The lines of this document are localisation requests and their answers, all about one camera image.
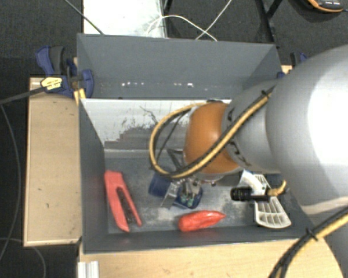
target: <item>blue clamp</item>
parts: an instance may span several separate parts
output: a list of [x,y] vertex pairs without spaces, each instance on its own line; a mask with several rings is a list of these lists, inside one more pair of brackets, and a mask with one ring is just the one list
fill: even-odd
[[74,89],[72,87],[73,82],[84,83],[79,84],[78,87],[82,87],[85,90],[85,95],[90,98],[93,94],[94,79],[92,71],[85,69],[81,72],[81,75],[77,75],[77,67],[72,60],[67,59],[67,69],[63,67],[63,52],[64,47],[48,45],[41,47],[36,52],[36,61],[40,68],[43,69],[46,77],[57,76],[62,78],[62,84],[60,88],[53,89],[47,93],[57,93],[69,98],[73,98]]

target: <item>black wire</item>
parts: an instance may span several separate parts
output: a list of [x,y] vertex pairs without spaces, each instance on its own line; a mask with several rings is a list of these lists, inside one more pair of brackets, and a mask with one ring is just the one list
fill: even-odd
[[284,278],[290,263],[292,262],[294,256],[299,252],[300,249],[304,247],[304,245],[311,239],[316,239],[316,234],[325,229],[328,225],[334,223],[339,218],[348,214],[348,207],[344,208],[340,212],[336,213],[332,217],[320,223],[313,230],[307,230],[307,233],[302,236],[296,243],[294,243],[286,253],[281,257],[281,259],[277,262],[273,271],[271,272],[269,278],[275,278],[279,269],[281,269],[281,273],[279,278]]
[[18,94],[18,95],[15,95],[15,96],[12,96],[12,97],[9,97],[9,98],[6,98],[6,99],[0,99],[0,106],[4,105],[6,103],[9,103],[9,102],[16,101],[16,100],[21,100],[21,99],[24,99],[24,98],[28,98],[28,97],[36,95],[38,93],[42,93],[42,92],[44,92],[44,90],[45,89],[43,87],[38,87],[37,89],[30,90],[29,92]]
[[[7,238],[0,238],[0,241],[5,241],[6,239]],[[20,240],[20,239],[10,238],[9,241],[22,244],[22,240]],[[46,277],[46,263],[45,263],[44,257],[42,256],[41,252],[37,248],[35,248],[35,247],[29,247],[29,248],[34,250],[37,253],[37,255],[40,257],[40,260],[42,263],[42,277],[45,278]]]
[[20,202],[21,202],[21,185],[22,185],[22,180],[21,180],[21,164],[20,164],[20,159],[19,159],[19,152],[18,152],[17,142],[16,142],[16,139],[15,139],[15,136],[14,136],[13,128],[12,128],[12,125],[10,124],[10,122],[9,122],[9,118],[8,118],[8,116],[6,114],[4,106],[0,105],[0,107],[1,107],[1,111],[3,113],[3,116],[5,118],[6,124],[8,126],[10,137],[11,137],[12,143],[13,143],[14,154],[15,154],[16,163],[17,163],[17,183],[18,183],[16,208],[15,208],[15,211],[14,211],[14,217],[13,217],[12,225],[10,226],[8,236],[7,236],[7,238],[5,238],[6,241],[5,241],[5,244],[3,246],[2,251],[0,253],[0,263],[1,263],[2,258],[3,258],[4,254],[5,254],[5,251],[6,251],[7,247],[8,247],[8,244],[9,244],[11,238],[12,238],[13,231],[14,231],[14,228],[15,228],[15,224],[16,224],[16,221],[17,221],[17,217],[18,217],[18,213],[19,213],[19,207],[20,207]]
[[157,162],[158,162],[158,159],[160,158],[160,155],[161,155],[162,150],[165,148],[166,143],[168,143],[168,141],[169,141],[171,135],[173,134],[175,128],[177,127],[179,121],[180,121],[180,120],[182,119],[182,117],[184,117],[185,115],[186,115],[186,112],[183,112],[183,113],[177,118],[175,124],[173,125],[173,128],[170,130],[170,133],[167,135],[165,141],[162,143],[162,146],[161,146],[161,148],[159,149],[158,154],[157,154],[157,157],[156,157],[156,161],[157,161]]
[[90,25],[92,25],[93,26],[93,28],[95,29],[95,30],[97,30],[101,35],[104,35],[104,33],[96,26],[96,25],[94,25],[80,10],[78,10],[77,8],[76,8],[76,6],[74,6],[69,0],[63,0],[65,3],[67,3],[68,5],[70,5],[78,14],[80,14],[86,21],[88,21],[88,23],[90,24]]

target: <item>wooden board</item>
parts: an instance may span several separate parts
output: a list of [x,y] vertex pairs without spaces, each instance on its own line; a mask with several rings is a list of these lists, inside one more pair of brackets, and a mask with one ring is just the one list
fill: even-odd
[[[39,80],[31,79],[30,89]],[[24,245],[76,243],[82,232],[76,103],[45,93],[28,103]]]
[[[293,240],[151,250],[141,252],[79,253],[82,262],[99,262],[100,278],[266,278]],[[325,241],[308,247],[289,268],[287,278],[342,278]]]

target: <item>electrical wire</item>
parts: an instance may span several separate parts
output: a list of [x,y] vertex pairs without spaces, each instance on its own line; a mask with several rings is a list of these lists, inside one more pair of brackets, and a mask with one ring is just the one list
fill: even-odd
[[[6,240],[6,238],[4,238],[4,237],[0,238],[0,241],[5,241],[5,240]],[[20,240],[20,239],[10,238],[9,241],[22,244],[22,240]],[[42,256],[41,252],[37,248],[35,248],[35,247],[29,247],[29,248],[34,250],[37,253],[37,255],[39,256],[41,263],[42,263],[42,267],[43,267],[42,268],[43,269],[42,277],[45,278],[46,277],[46,263],[45,263],[44,257]]]
[[69,0],[63,0],[65,3],[70,5],[78,14],[80,14],[90,25],[93,26],[95,30],[97,30],[101,35],[104,35],[104,33],[96,26],[94,25],[80,10],[76,8]]
[[44,92],[44,88],[38,87],[37,89],[30,90],[29,92],[18,94],[18,95],[15,95],[15,96],[12,96],[9,98],[5,98],[5,99],[0,99],[0,105],[4,105],[6,103],[10,103],[10,102],[13,102],[16,100],[21,100],[21,99],[24,99],[24,98],[27,98],[27,97],[30,97],[30,96],[33,96],[33,95],[36,95],[36,94],[42,93],[42,92]]
[[195,40],[199,40],[202,36],[204,36],[204,34],[206,34],[206,32],[208,32],[214,25],[215,23],[219,20],[219,18],[221,17],[221,15],[226,11],[226,9],[228,8],[228,6],[230,6],[231,2],[233,0],[229,0],[227,2],[227,4],[224,6],[224,8],[220,11],[220,13],[216,16],[216,18],[214,19],[214,21],[209,25],[209,27],[199,36],[196,37]]
[[191,104],[176,111],[169,113],[163,119],[161,119],[155,128],[152,131],[150,142],[149,142],[149,155],[152,167],[163,176],[169,177],[171,179],[182,179],[193,175],[196,172],[201,171],[203,168],[209,164],[213,158],[215,158],[223,148],[229,143],[229,141],[234,137],[237,130],[250,118],[255,112],[261,109],[265,103],[268,102],[268,99],[271,95],[273,87],[268,91],[262,91],[260,97],[258,97],[237,119],[235,119],[230,126],[222,133],[219,139],[198,159],[188,164],[187,166],[182,167],[180,170],[174,172],[169,172],[164,170],[157,162],[155,157],[155,144],[157,138],[163,128],[163,126],[171,119],[175,118],[183,112],[188,112],[193,107],[202,106],[206,103],[196,103]]
[[161,148],[159,149],[158,151],[158,155],[157,155],[157,161],[158,159],[160,158],[160,155],[161,155],[161,152],[164,150],[165,146],[166,146],[166,143],[168,143],[170,137],[172,136],[172,134],[174,133],[175,131],[175,128],[177,127],[179,121],[182,119],[182,117],[184,117],[186,115],[186,113],[182,113],[176,120],[175,124],[173,125],[173,128],[171,128],[170,130],[170,133],[167,135],[167,137],[165,138],[165,141],[162,143],[162,146]]
[[307,233],[302,236],[295,244],[293,244],[286,253],[277,262],[272,270],[269,278],[284,278],[291,262],[302,252],[303,248],[312,244],[318,238],[324,238],[332,232],[341,228],[348,223],[348,207],[336,213],[329,219],[325,220],[313,230],[307,230]]
[[204,29],[202,29],[201,27],[197,26],[195,23],[191,22],[189,19],[183,17],[183,16],[178,16],[176,14],[170,14],[167,16],[160,16],[159,18],[155,19],[152,23],[150,23],[150,25],[148,26],[148,29],[146,31],[146,37],[148,37],[149,33],[153,30],[156,29],[158,27],[158,23],[160,23],[161,20],[163,19],[167,19],[168,17],[177,17],[178,19],[182,19],[184,21],[186,21],[187,23],[189,23],[190,25],[192,25],[193,27],[195,27],[196,29],[200,30],[201,32],[203,32],[203,34],[206,34],[207,36],[209,36],[211,39],[213,39],[214,41],[218,41],[213,35],[211,35],[210,33],[208,33],[207,31],[205,31]]
[[2,250],[1,250],[1,253],[0,253],[0,263],[1,263],[2,258],[3,258],[4,254],[5,254],[5,251],[6,251],[7,247],[8,247],[8,244],[9,244],[11,238],[12,238],[13,231],[14,231],[14,228],[15,228],[15,224],[16,224],[16,221],[17,221],[17,218],[18,218],[19,207],[20,207],[20,202],[21,202],[21,185],[22,185],[22,180],[21,180],[21,165],[20,165],[20,159],[19,159],[19,152],[18,152],[17,142],[16,142],[16,139],[15,139],[15,136],[14,136],[13,128],[12,128],[12,125],[10,124],[9,118],[8,118],[8,116],[6,114],[6,111],[5,111],[4,107],[3,107],[3,105],[0,105],[0,107],[1,107],[1,111],[3,113],[3,116],[5,118],[6,124],[8,126],[10,137],[11,137],[12,143],[13,143],[14,154],[15,154],[16,163],[17,163],[17,183],[18,183],[17,202],[16,202],[16,207],[15,207],[15,210],[14,210],[14,217],[13,217],[13,221],[12,221],[12,224],[10,226],[10,229],[9,229],[8,236],[7,236],[7,238],[4,238],[5,239],[5,244],[4,244],[4,246],[3,246]]

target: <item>white plastic object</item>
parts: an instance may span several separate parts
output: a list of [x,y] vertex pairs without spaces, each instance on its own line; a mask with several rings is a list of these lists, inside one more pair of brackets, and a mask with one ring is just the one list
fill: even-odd
[[[237,187],[249,186],[253,195],[264,195],[267,188],[271,188],[262,174],[252,174],[244,170]],[[270,229],[283,229],[291,225],[287,213],[277,197],[271,197],[269,202],[254,202],[254,219],[258,225]]]
[[[271,188],[264,175],[254,176],[263,186]],[[291,225],[291,220],[277,197],[271,197],[269,202],[254,201],[254,217],[257,224],[270,229],[283,229]]]
[[78,262],[77,277],[78,278],[99,278],[98,261]]

